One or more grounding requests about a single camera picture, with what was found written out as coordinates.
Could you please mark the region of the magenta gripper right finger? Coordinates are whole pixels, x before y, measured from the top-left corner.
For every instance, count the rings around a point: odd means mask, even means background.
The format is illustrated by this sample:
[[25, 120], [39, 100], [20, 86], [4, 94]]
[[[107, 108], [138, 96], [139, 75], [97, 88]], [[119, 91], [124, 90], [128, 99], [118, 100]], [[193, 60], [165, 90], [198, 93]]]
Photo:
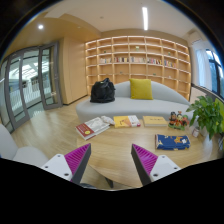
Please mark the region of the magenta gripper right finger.
[[143, 186], [180, 170], [166, 155], [156, 156], [136, 144], [132, 145], [131, 155]]

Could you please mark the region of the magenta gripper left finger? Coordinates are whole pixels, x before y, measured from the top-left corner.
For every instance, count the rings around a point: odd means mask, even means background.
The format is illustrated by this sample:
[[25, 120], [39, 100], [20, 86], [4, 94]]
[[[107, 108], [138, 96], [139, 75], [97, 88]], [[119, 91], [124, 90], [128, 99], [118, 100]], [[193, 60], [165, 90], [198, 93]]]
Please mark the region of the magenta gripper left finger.
[[91, 144], [88, 143], [66, 155], [56, 154], [42, 169], [79, 185], [90, 155]]

